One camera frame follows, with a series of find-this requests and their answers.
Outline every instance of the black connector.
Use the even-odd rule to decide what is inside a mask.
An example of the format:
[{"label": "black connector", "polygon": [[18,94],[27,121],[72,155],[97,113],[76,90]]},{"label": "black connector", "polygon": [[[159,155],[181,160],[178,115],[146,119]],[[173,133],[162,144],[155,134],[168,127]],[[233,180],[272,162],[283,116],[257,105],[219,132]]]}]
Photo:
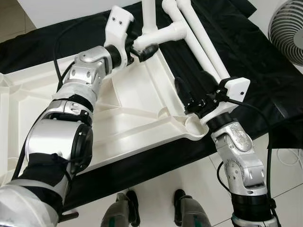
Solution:
[{"label": "black connector", "polygon": [[133,53],[139,58],[139,62],[142,62],[151,58],[158,50],[159,50],[158,44],[151,44],[142,51],[137,51],[134,48],[132,48],[131,53]]},{"label": "black connector", "polygon": [[121,65],[121,55],[119,50],[113,45],[106,46],[105,49],[107,49],[112,57],[113,69],[119,67]]},{"label": "black connector", "polygon": [[231,122],[234,122],[234,120],[232,119],[230,114],[226,112],[221,115],[215,116],[214,118],[210,119],[206,124],[209,127],[209,131],[214,132]]},{"label": "black connector", "polygon": [[267,221],[272,219],[268,195],[244,196],[232,194],[234,215],[247,221]]}]

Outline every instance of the black wire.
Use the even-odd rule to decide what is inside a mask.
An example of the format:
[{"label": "black wire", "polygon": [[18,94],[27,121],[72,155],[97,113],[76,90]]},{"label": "black wire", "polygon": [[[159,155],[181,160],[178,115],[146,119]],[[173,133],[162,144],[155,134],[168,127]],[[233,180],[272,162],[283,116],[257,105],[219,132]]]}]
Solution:
[{"label": "black wire", "polygon": [[13,174],[11,180],[17,179],[19,176],[19,173],[21,171],[21,167],[22,167],[24,157],[25,157],[25,141],[23,143],[23,146],[22,146],[19,158],[18,158],[18,162],[17,162],[16,168],[15,168],[15,171],[14,171],[14,174]]},{"label": "black wire", "polygon": [[[66,70],[64,71],[64,73],[62,74],[62,84],[63,84],[63,80],[66,76],[66,74],[68,73],[68,71],[71,69],[72,65],[74,64],[75,62],[73,61],[71,64],[69,64],[69,66],[66,68]],[[58,86],[57,86],[57,91],[59,91],[61,87],[59,86],[59,83],[58,83]]]},{"label": "black wire", "polygon": [[275,210],[275,205],[273,205],[275,202],[271,197],[271,184],[270,184],[270,176],[271,176],[271,156],[272,156],[272,128],[270,126],[270,123],[267,119],[267,117],[262,113],[262,111],[258,108],[256,108],[253,105],[247,104],[247,103],[243,103],[243,102],[239,102],[233,99],[228,98],[227,102],[229,103],[233,103],[233,104],[237,104],[237,105],[241,105],[244,106],[246,108],[250,108],[254,111],[256,111],[264,120],[266,126],[267,126],[267,130],[268,130],[268,153],[267,153],[267,168],[266,168],[266,185],[267,185],[267,195],[268,198],[270,199],[270,203],[271,203],[271,211],[273,213],[273,215],[276,217],[277,219],[277,224],[280,227],[280,221],[279,218],[277,216],[276,210]]},{"label": "black wire", "polygon": [[271,154],[272,154],[272,130],[271,130],[271,126],[270,123],[268,121],[268,119],[266,118],[266,116],[262,113],[261,110],[259,110],[258,108],[254,107],[253,105],[247,104],[247,103],[243,103],[243,102],[239,102],[236,100],[232,100],[232,99],[228,99],[228,102],[230,103],[234,103],[237,105],[241,105],[250,109],[253,109],[254,111],[256,111],[258,114],[260,114],[260,116],[263,118],[265,124],[267,125],[267,130],[268,130],[268,153],[267,153],[267,169],[266,169],[266,185],[267,185],[267,193],[268,196],[271,198],[271,185],[270,185],[270,174],[271,174]]},{"label": "black wire", "polygon": [[220,184],[223,186],[223,188],[225,188],[228,192],[231,192],[229,191],[229,188],[223,183],[223,181],[221,181],[221,178],[220,178],[220,175],[219,175],[219,172],[220,172],[220,169],[223,165],[223,162],[221,162],[218,166],[218,169],[217,169],[217,178],[218,178],[218,181],[220,182]]}]

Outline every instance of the white tile floor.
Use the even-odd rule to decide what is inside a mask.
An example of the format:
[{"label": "white tile floor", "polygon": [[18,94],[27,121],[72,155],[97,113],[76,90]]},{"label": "white tile floor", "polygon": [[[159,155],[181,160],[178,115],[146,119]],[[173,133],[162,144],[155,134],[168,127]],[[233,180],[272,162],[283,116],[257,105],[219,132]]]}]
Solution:
[{"label": "white tile floor", "polygon": [[[263,163],[266,158],[267,135],[254,141],[256,152]],[[281,159],[293,162],[295,158],[287,149],[279,151]],[[178,188],[192,195],[205,209],[209,220],[216,227],[231,227],[231,198],[216,179],[216,168],[221,159],[217,154],[203,158],[187,166],[155,177],[132,187],[138,195],[141,227],[174,227],[172,204],[173,193]],[[276,198],[277,212],[284,227],[303,226],[303,174],[299,163],[282,165],[273,152],[272,194]],[[59,227],[74,227],[89,224],[98,227],[103,214],[115,195],[78,207],[77,219],[60,223]]]},{"label": "white tile floor", "polygon": [[0,0],[0,43],[35,29],[17,0]]}]

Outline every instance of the white tube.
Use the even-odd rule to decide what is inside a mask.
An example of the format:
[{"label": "white tube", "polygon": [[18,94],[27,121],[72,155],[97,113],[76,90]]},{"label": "white tube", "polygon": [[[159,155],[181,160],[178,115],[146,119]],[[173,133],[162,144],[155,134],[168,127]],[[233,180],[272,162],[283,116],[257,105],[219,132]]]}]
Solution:
[{"label": "white tube", "polygon": [[187,34],[187,28],[182,21],[171,23],[169,26],[161,28],[155,32],[139,36],[134,40],[133,47],[136,50],[143,50],[150,44],[161,44],[167,41],[177,41],[184,39]]},{"label": "white tube", "polygon": [[142,16],[143,16],[143,28],[142,28],[143,34],[147,34],[149,32],[158,29],[156,24],[155,0],[142,0]]},{"label": "white tube", "polygon": [[206,53],[204,52],[203,48],[201,47],[200,43],[196,39],[194,33],[190,29],[189,25],[187,24],[186,20],[182,16],[180,10],[177,7],[177,3],[175,0],[163,0],[162,8],[164,11],[170,16],[170,18],[175,21],[182,21],[187,27],[187,36],[185,37],[185,41],[188,44],[189,48],[191,49],[192,53],[200,63],[201,67],[210,73],[213,78],[220,83],[221,78],[219,77],[216,69],[208,59]]},{"label": "white tube", "polygon": [[230,75],[226,70],[221,58],[219,57],[212,41],[208,37],[207,32],[201,24],[196,12],[191,6],[190,0],[177,0],[177,6],[185,16],[187,22],[194,31],[199,43],[205,50],[208,58],[212,62],[221,79],[229,78]]}]

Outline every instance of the white mounting plate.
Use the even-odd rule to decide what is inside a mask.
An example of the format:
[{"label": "white mounting plate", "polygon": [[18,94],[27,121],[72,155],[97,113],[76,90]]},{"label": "white mounting plate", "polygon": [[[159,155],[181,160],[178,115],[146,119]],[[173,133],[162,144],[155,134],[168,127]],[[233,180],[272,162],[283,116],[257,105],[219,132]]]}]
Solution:
[{"label": "white mounting plate", "polygon": [[[59,60],[61,72],[73,59]],[[1,176],[14,168],[29,129],[56,88],[53,62],[0,74],[0,183]],[[208,128],[196,115],[185,116],[174,77],[158,51],[146,62],[135,58],[104,78],[93,132],[93,159],[85,172],[179,138],[199,140]]]}]

